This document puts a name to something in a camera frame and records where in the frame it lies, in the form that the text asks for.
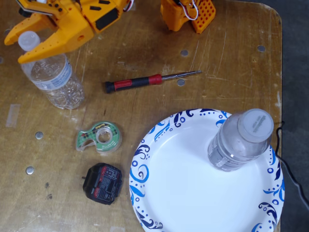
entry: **water bottle cap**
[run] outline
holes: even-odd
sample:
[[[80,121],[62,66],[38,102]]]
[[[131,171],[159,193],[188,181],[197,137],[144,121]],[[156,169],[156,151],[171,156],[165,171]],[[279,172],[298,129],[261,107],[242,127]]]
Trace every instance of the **water bottle cap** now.
[[[266,111],[251,109],[240,117],[238,130],[247,141],[260,143],[271,136],[274,130],[274,121]]]
[[[33,50],[41,42],[37,33],[33,31],[26,31],[18,38],[19,46],[26,52]]]

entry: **red label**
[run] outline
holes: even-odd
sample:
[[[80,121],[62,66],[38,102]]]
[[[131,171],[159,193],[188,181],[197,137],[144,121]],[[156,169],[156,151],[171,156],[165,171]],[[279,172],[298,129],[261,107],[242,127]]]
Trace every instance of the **red label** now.
[[[102,182],[105,172],[106,172],[106,166],[104,166],[104,167],[102,168],[101,176],[100,176],[99,182]]]
[[[100,188],[96,188],[96,190],[95,190],[95,192],[94,192],[94,196],[95,196],[95,198],[97,198],[98,197],[98,191],[100,190]]]

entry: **gray floor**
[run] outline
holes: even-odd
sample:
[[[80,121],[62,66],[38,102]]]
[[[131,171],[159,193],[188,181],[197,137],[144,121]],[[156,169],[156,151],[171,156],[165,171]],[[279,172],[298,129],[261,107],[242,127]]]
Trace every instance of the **gray floor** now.
[[[309,0],[252,0],[275,9],[282,18],[282,157],[309,198]],[[284,168],[282,232],[309,232],[309,212]]]

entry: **metal screwdriver tip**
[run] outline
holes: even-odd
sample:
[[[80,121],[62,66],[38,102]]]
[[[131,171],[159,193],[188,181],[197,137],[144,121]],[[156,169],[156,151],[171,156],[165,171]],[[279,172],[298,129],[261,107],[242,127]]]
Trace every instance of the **metal screwdriver tip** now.
[[[201,70],[198,71],[192,71],[192,72],[182,72],[182,73],[177,73],[177,74],[172,74],[172,75],[166,75],[166,76],[162,76],[162,80],[169,80],[169,79],[174,79],[174,78],[181,78],[184,76],[189,76],[189,75],[194,75],[194,74],[198,74],[201,73]]]

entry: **plastic water bottle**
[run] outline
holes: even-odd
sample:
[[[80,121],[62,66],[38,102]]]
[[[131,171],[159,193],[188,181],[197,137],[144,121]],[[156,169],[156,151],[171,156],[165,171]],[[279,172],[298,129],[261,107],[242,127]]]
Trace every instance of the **plastic water bottle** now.
[[[24,51],[31,51],[40,42],[39,36],[33,31],[26,31],[18,38],[18,43]],[[75,109],[83,102],[83,86],[66,55],[22,64],[21,68],[54,106],[60,109]]]
[[[251,109],[230,116],[208,147],[211,163],[230,172],[265,152],[271,140],[274,122],[269,113]]]

